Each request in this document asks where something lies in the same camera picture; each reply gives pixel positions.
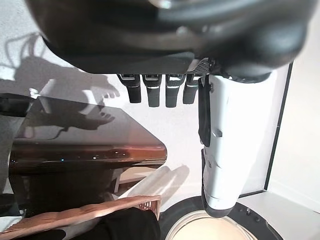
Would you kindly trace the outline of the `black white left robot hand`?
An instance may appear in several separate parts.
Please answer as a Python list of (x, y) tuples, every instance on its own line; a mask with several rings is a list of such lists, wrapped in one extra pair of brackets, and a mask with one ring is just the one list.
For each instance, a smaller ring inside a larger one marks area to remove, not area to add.
[(263, 82), (304, 46), (315, 0), (28, 0), (48, 48), (92, 74), (142, 77), (149, 104), (160, 76), (199, 76), (202, 202), (227, 216), (268, 118)]

